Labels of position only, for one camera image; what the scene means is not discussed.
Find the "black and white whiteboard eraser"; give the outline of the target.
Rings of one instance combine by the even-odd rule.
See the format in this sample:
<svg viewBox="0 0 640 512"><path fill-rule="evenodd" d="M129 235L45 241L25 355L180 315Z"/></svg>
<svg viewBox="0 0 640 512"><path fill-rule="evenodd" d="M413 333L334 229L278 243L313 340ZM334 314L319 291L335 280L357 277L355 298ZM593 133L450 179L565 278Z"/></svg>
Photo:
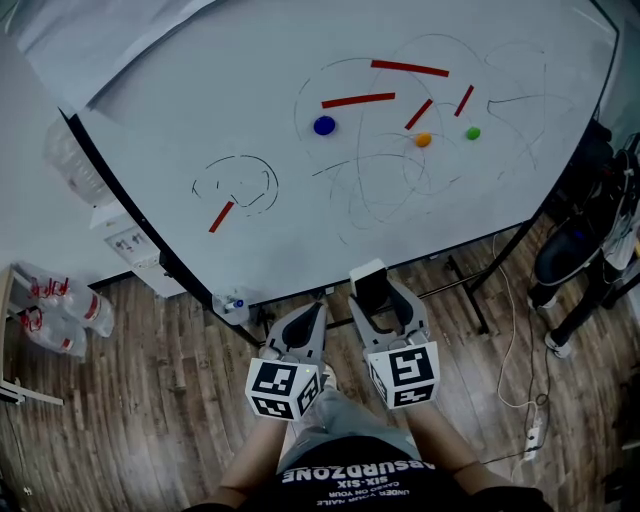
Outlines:
<svg viewBox="0 0 640 512"><path fill-rule="evenodd" d="M352 296L367 314L378 311L388 300L387 267L375 258L349 271Z"/></svg>

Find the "person's grey trousers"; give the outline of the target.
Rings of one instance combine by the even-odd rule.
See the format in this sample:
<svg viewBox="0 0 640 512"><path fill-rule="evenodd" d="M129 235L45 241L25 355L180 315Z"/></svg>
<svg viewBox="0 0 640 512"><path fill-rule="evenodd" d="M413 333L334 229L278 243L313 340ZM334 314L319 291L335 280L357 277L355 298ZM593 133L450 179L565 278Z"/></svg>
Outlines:
<svg viewBox="0 0 640 512"><path fill-rule="evenodd" d="M410 459L420 458L408 431L389 426L369 409L333 388L322 391L304 418L289 426L293 441L281 457L278 473L292 467L312 449L351 437L373 437L406 453Z"/></svg>

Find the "large clear water jug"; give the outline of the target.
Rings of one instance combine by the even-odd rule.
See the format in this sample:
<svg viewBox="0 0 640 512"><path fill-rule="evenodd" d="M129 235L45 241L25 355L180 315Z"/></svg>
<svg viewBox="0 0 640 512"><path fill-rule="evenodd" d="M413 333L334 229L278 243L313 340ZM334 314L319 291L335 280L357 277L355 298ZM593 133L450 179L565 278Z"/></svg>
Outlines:
<svg viewBox="0 0 640 512"><path fill-rule="evenodd" d="M47 130L43 157L66 182L69 189L86 204L103 207L115 200L95 166L79 145L64 118Z"/></svg>

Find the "pack of plastic water bottles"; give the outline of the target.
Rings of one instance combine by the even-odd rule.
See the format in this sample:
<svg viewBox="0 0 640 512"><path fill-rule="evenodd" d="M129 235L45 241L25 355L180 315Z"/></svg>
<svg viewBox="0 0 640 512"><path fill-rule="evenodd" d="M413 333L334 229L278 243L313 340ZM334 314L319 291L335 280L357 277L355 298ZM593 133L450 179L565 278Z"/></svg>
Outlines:
<svg viewBox="0 0 640 512"><path fill-rule="evenodd" d="M21 263L19 270L29 282L28 297L33 309L21 323L28 337L58 354L84 358L87 332L109 337L115 318L111 302L81 281L64 274Z"/></svg>

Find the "white whiteboard on black stand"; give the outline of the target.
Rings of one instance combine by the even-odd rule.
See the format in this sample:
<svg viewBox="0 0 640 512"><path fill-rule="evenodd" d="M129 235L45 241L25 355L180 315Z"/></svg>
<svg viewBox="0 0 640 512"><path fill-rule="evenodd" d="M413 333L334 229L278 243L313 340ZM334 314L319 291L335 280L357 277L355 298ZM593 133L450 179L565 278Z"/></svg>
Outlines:
<svg viewBox="0 0 640 512"><path fill-rule="evenodd" d="M223 320L223 289L261 305L531 219L601 107L619 39L599 0L219 0L69 126L168 273Z"/></svg>

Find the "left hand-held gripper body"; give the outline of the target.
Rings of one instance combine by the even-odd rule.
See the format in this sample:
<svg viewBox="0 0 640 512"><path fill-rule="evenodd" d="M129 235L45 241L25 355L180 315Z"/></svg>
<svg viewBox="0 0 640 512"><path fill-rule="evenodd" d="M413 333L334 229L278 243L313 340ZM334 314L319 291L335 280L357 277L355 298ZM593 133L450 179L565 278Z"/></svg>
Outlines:
<svg viewBox="0 0 640 512"><path fill-rule="evenodd" d="M321 393L324 367L320 353L302 356L264 349L251 360L245 395L258 416L299 421Z"/></svg>

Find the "small light wooden table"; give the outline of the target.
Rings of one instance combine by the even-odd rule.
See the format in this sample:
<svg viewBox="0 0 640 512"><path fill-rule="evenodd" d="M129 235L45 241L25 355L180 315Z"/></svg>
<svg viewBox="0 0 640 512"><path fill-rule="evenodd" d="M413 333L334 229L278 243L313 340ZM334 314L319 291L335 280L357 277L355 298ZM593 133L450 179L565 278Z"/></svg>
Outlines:
<svg viewBox="0 0 640 512"><path fill-rule="evenodd" d="M20 405L26 399L48 403L56 406L63 406L64 400L47 394L42 394L20 385L18 379L10 382L4 377L4 353L5 353L5 331L7 319L11 318L16 322L20 321L19 309L10 300L13 286L18 283L25 290L28 289L28 281L17 272L12 265L0 271L0 398L6 398L14 404Z"/></svg>

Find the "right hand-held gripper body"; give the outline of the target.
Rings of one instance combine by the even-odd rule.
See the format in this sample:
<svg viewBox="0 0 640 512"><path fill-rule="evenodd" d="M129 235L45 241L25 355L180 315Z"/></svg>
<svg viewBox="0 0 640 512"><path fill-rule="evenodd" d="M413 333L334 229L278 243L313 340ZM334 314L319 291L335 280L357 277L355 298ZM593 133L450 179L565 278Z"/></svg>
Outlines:
<svg viewBox="0 0 640 512"><path fill-rule="evenodd" d="M388 409L432 401L440 384L438 345L425 333L398 338L383 349L366 350L369 375Z"/></svg>

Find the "person's left forearm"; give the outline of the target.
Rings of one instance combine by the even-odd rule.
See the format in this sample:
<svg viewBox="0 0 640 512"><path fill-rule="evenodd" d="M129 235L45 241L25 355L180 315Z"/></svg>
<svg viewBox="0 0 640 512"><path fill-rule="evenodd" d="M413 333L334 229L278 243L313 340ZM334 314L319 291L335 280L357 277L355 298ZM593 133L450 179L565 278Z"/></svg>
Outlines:
<svg viewBox="0 0 640 512"><path fill-rule="evenodd" d="M277 470L287 423L260 418L241 450L225 471L211 500L238 508Z"/></svg>

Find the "short red magnetic strip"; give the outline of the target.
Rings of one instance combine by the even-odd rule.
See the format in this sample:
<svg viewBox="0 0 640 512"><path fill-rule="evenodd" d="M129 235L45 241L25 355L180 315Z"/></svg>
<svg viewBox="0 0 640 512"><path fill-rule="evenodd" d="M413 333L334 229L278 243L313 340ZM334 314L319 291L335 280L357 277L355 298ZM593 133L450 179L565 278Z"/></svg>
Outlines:
<svg viewBox="0 0 640 512"><path fill-rule="evenodd" d="M466 92L465 92L465 94L464 94L464 96L460 100L460 102L459 102L459 104L458 104L458 106L457 106L457 108L455 110L454 116L456 118L459 117L461 115L461 113L463 112L463 110L464 110L464 108L465 108L465 106L466 106L466 104L467 104L468 100L470 99L470 97L471 97L473 92L474 92L474 86L473 85L469 85L467 90L466 90Z"/></svg>
<svg viewBox="0 0 640 512"><path fill-rule="evenodd" d="M409 121L405 125L406 130L411 130L414 125L419 121L419 119L424 115L424 113L430 108L433 104L433 100L431 98L427 99L424 104L413 114L413 116L409 119Z"/></svg>
<svg viewBox="0 0 640 512"><path fill-rule="evenodd" d="M225 206L221 209L220 213L215 218L214 222L211 224L209 228L210 233L215 233L221 223L225 220L226 216L229 214L231 209L234 207L235 203L233 201L228 201Z"/></svg>

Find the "person's right forearm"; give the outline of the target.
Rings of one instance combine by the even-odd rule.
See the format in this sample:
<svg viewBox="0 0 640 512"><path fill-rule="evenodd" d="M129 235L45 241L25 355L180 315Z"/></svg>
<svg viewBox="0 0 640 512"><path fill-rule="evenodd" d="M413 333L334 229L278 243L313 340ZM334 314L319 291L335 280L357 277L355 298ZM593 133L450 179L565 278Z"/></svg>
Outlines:
<svg viewBox="0 0 640 512"><path fill-rule="evenodd" d="M493 485L494 474L471 446L429 403L405 409L406 421L422 458L447 472L470 495Z"/></svg>

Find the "large white paper sheet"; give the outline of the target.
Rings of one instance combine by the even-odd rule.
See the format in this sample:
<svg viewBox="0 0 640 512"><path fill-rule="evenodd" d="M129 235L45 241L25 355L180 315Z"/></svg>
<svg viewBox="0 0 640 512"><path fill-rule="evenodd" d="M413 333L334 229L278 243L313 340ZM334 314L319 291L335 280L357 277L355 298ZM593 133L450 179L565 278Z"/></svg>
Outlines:
<svg viewBox="0 0 640 512"><path fill-rule="evenodd" d="M17 0L5 33L77 113L129 64L216 0Z"/></svg>

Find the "person's black printed shirt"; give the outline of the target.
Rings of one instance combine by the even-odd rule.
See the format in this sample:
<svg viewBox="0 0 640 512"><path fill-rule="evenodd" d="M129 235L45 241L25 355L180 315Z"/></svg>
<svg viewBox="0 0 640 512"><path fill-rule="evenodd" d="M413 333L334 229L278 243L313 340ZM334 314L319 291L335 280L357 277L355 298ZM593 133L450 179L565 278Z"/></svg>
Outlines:
<svg viewBox="0 0 640 512"><path fill-rule="evenodd" d="M203 503L182 512L553 512L535 488L470 494L452 476L369 436L329 441L251 492L237 508Z"/></svg>

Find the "white power strip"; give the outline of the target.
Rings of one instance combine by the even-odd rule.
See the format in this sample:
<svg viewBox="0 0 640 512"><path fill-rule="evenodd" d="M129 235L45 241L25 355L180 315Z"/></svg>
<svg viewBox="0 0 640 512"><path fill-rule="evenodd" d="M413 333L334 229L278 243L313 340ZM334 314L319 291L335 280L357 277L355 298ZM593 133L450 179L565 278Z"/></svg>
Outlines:
<svg viewBox="0 0 640 512"><path fill-rule="evenodd" d="M536 452L540 447L540 444L539 444L540 430L541 430L540 424L534 424L527 430L526 437L525 437L524 453L523 453L524 461L530 461L535 458Z"/></svg>

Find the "long red magnetic strip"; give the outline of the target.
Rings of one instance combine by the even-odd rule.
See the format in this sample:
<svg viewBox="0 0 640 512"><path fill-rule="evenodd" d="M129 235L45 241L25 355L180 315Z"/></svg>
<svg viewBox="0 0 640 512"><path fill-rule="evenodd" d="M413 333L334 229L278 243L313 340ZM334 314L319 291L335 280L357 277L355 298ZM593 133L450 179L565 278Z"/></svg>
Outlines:
<svg viewBox="0 0 640 512"><path fill-rule="evenodd" d="M332 108L338 108L338 107L350 106L350 105L391 101L391 100L394 100L395 97L396 97L396 94L394 92L386 92L386 93L338 98L333 100L325 100L321 102L321 105L323 109L332 109Z"/></svg>
<svg viewBox="0 0 640 512"><path fill-rule="evenodd" d="M409 72L409 73L426 74L426 75L438 76L443 78L447 78L450 74L448 70L444 70L440 68L403 63L403 62L379 60L379 59L373 59L371 61L371 67L376 69L386 69L386 70L403 71L403 72Z"/></svg>

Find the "spray bottle on tray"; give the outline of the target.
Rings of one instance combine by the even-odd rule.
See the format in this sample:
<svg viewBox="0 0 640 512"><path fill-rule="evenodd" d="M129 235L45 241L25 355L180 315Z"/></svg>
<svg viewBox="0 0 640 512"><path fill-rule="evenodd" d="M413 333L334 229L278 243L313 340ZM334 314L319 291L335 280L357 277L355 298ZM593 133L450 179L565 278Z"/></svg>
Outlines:
<svg viewBox="0 0 640 512"><path fill-rule="evenodd" d="M233 300L241 299L244 307L233 311L225 311L224 305ZM237 288L223 289L212 294L213 311L223 320L233 326L246 324L250 318L249 306L245 301L245 294Z"/></svg>

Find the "white water dispenser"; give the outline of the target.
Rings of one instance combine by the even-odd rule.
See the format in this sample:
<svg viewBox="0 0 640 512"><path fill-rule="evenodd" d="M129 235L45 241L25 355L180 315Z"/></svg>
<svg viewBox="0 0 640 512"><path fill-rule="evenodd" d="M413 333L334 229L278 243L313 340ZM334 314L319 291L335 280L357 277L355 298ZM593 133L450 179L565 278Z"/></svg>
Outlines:
<svg viewBox="0 0 640 512"><path fill-rule="evenodd" d="M186 292L160 265L160 250L118 200L93 209L90 229L157 295L170 298Z"/></svg>

